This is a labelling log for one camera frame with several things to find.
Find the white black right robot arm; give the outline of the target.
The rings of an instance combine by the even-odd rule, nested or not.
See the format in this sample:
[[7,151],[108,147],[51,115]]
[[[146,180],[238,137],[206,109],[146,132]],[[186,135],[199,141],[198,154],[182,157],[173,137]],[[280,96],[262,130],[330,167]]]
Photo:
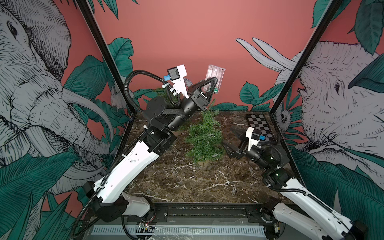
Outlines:
[[238,146],[222,141],[229,158],[246,157],[264,170],[262,182],[272,191],[278,192],[295,203],[303,214],[293,210],[274,198],[260,210],[266,223],[277,221],[287,224],[312,240],[365,240],[368,227],[361,221],[351,221],[325,204],[284,166],[289,159],[284,158],[276,144],[265,142],[261,131],[252,127],[231,128],[231,132],[241,141]]

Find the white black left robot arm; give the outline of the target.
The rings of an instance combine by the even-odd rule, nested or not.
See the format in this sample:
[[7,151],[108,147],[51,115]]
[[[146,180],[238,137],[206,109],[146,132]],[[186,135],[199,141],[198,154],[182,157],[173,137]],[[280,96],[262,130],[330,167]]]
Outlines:
[[[145,75],[161,82],[169,96],[182,93],[184,98],[173,104],[162,97],[155,97],[143,110],[129,93],[129,85],[136,75]],[[217,77],[211,77],[186,88],[184,74],[177,67],[168,69],[168,75],[164,78],[144,70],[132,71],[126,77],[124,94],[129,103],[147,119],[148,126],[129,145],[131,151],[120,162],[113,161],[106,176],[84,185],[89,200],[72,225],[71,240],[81,236],[100,219],[111,222],[123,215],[131,215],[135,202],[148,203],[145,197],[133,198],[124,194],[125,188],[145,167],[168,150],[176,140],[174,133],[197,110],[207,110],[218,81]]]

